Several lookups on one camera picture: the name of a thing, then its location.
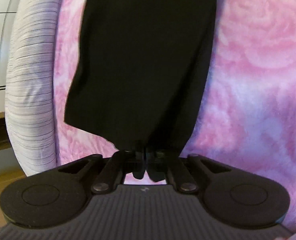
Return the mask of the black trousers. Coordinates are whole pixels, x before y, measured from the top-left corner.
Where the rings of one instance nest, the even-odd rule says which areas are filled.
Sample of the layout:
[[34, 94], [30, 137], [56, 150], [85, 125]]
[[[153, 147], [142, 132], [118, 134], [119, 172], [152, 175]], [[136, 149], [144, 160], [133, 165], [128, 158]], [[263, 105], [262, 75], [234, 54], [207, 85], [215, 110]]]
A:
[[66, 124], [178, 157], [199, 112], [217, 0], [87, 0]]

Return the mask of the grey striped duvet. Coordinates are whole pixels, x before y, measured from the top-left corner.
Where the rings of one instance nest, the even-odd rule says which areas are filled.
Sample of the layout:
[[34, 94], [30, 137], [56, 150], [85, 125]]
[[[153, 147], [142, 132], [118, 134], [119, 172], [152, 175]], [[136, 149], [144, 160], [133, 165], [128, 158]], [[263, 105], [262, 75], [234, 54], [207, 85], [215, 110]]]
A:
[[5, 121], [26, 176], [56, 167], [53, 77], [62, 0], [20, 0], [6, 70]]

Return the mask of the pink rose bed blanket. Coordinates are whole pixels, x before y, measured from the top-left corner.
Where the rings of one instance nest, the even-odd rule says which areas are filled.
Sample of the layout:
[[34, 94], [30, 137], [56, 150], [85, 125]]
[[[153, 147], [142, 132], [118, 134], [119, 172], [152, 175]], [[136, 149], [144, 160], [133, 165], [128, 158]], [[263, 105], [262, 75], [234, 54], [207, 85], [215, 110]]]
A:
[[[60, 165], [118, 150], [65, 123], [79, 61], [87, 0], [63, 0], [54, 66], [56, 150]], [[284, 224], [296, 231], [296, 0], [217, 0], [212, 54], [191, 153], [281, 183], [291, 204]]]

